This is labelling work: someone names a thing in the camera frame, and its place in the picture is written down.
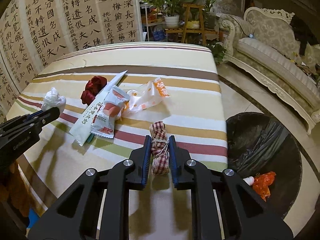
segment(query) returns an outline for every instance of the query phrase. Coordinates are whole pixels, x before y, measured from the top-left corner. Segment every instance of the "red checkered cloth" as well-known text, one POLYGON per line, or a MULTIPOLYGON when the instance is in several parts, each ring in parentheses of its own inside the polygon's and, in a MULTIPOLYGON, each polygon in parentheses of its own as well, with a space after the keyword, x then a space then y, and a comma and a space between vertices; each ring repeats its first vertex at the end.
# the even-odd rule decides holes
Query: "red checkered cloth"
POLYGON ((162 121, 155 122, 149 127, 152 137, 151 154, 152 174, 164 175, 169 172, 168 140, 165 125, 162 121))

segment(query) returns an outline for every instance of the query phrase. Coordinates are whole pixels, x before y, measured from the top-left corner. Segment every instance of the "snack wrapper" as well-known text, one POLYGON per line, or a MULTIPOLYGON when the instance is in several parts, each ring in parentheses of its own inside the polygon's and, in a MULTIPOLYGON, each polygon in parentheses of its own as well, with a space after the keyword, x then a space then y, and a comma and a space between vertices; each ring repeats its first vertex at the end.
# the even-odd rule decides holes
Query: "snack wrapper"
POLYGON ((130 96, 126 92, 113 86, 92 121, 91 132, 106 138, 113 138, 116 117, 129 99, 130 96))
POLYGON ((269 187, 275 180, 276 173, 270 171, 266 174, 262 174, 254 178, 252 185, 253 190, 260 195, 260 197, 266 201, 267 197, 270 197, 269 187))
POLYGON ((159 104, 164 98, 170 97, 161 78, 149 81, 137 89, 127 91, 129 102, 124 106, 123 115, 139 112, 159 104))

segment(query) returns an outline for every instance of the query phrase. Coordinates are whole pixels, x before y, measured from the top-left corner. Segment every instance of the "wooden stand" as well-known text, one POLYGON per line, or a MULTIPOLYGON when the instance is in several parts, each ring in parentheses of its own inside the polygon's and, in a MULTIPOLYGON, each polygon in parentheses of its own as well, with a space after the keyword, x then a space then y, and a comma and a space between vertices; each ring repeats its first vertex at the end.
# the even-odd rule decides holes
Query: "wooden stand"
POLYGON ((185 43, 186 40, 186 33, 201 33, 202 34, 202 44, 205 46, 207 44, 206 42, 206 34, 211 33, 211 34, 217 34, 216 31, 214 30, 206 30, 204 28, 204 21, 203 21, 203 15, 202 15, 202 9, 204 8, 203 5, 196 5, 196 4, 191 4, 191 3, 184 3, 182 5, 183 7, 186 7, 186 20, 182 28, 179 29, 166 29, 165 32, 168 33, 182 33, 182 39, 181 43, 185 43), (194 30, 194 29, 187 29, 188 26, 188 15, 190 12, 190 8, 198 8, 199 9, 199 20, 200 20, 200 29, 194 30))

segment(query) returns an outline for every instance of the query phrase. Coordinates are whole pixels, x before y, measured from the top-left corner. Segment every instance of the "calligraphy scroll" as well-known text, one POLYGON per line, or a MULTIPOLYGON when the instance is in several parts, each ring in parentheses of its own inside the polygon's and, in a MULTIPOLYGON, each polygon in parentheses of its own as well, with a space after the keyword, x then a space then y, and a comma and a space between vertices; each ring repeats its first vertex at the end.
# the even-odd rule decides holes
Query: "calligraphy scroll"
POLYGON ((5 121, 3 109, 0 107, 0 123, 3 123, 5 121))
POLYGON ((141 37, 138 0, 12 0, 0 19, 0 120, 60 56, 141 37))

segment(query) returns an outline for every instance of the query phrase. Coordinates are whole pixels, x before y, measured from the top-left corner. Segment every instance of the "ornate sofa armrest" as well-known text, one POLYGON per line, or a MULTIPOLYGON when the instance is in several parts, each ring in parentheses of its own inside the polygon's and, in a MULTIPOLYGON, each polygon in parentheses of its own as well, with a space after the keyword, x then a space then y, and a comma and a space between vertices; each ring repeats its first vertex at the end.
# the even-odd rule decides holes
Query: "ornate sofa armrest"
POLYGON ((229 14, 217 14, 217 16, 220 17, 220 29, 229 31, 229 36, 224 40, 223 46, 227 49, 226 53, 232 56, 239 39, 253 33, 253 27, 249 22, 237 16, 229 14))
POLYGON ((319 123, 320 122, 320 110, 313 112, 311 115, 311 118, 315 123, 319 123))

